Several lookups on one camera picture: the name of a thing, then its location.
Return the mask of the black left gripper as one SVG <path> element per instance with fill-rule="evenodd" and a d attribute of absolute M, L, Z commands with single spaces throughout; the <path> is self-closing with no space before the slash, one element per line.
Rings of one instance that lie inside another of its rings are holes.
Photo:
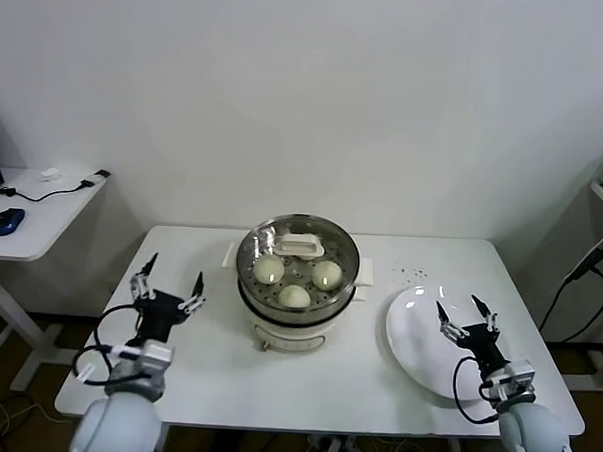
<path fill-rule="evenodd" d="M 154 340 L 166 343 L 172 328 L 186 321 L 186 312 L 196 311 L 205 302 L 203 273 L 198 274 L 193 291 L 185 300 L 165 292 L 155 293 L 148 278 L 157 257 L 158 254 L 155 253 L 131 278 L 130 292 L 135 301 L 135 309 L 141 317 L 134 342 Z"/>

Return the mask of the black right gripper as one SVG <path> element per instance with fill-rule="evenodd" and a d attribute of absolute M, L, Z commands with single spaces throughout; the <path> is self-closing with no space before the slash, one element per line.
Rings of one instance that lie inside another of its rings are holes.
<path fill-rule="evenodd" d="M 462 342 L 461 347 L 472 352 L 481 373 L 494 373 L 507 365 L 507 359 L 497 347 L 500 335 L 496 323 L 498 315 L 476 295 L 472 295 L 471 299 L 485 321 L 461 328 L 450 320 L 442 304 L 437 301 L 440 331 L 451 342 Z"/>

